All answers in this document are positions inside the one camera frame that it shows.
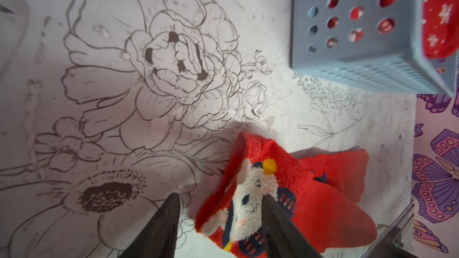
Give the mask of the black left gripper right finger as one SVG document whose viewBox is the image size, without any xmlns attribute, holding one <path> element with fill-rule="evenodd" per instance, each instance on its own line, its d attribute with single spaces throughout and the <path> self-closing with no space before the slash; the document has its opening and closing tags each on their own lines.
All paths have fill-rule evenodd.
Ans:
<svg viewBox="0 0 459 258">
<path fill-rule="evenodd" d="M 262 201 L 262 234 L 268 258 L 321 258 L 271 195 Z"/>
</svg>

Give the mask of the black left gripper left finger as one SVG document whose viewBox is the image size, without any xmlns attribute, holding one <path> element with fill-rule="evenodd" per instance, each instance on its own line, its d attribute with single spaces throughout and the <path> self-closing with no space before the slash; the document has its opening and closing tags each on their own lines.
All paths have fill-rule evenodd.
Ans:
<svg viewBox="0 0 459 258">
<path fill-rule="evenodd" d="M 180 217 L 180 196 L 170 194 L 120 258 L 175 256 Z"/>
</svg>

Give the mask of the red snowflake patterned sock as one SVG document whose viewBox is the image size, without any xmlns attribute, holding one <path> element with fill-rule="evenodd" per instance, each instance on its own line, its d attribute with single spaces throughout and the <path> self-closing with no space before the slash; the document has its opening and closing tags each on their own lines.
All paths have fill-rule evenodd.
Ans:
<svg viewBox="0 0 459 258">
<path fill-rule="evenodd" d="M 238 258 L 264 258 L 262 201 L 270 195 L 317 252 L 367 246 L 378 236 L 358 205 L 368 162 L 364 149 L 297 159 L 272 139 L 242 132 L 195 229 Z"/>
</svg>

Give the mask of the light blue plastic basket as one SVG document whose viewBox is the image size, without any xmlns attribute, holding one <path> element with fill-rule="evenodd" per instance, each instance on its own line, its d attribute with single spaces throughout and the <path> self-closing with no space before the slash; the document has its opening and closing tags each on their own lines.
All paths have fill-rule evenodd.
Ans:
<svg viewBox="0 0 459 258">
<path fill-rule="evenodd" d="M 422 50 L 422 0 L 294 0 L 292 69 L 377 92 L 455 94 Z"/>
</svg>

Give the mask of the red santa snowflake sock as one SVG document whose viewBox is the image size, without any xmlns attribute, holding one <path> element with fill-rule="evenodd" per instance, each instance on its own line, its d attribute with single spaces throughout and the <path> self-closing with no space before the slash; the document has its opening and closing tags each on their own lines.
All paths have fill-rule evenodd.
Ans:
<svg viewBox="0 0 459 258">
<path fill-rule="evenodd" d="M 459 0 L 424 0 L 422 24 L 428 59 L 447 58 L 459 49 Z"/>
</svg>

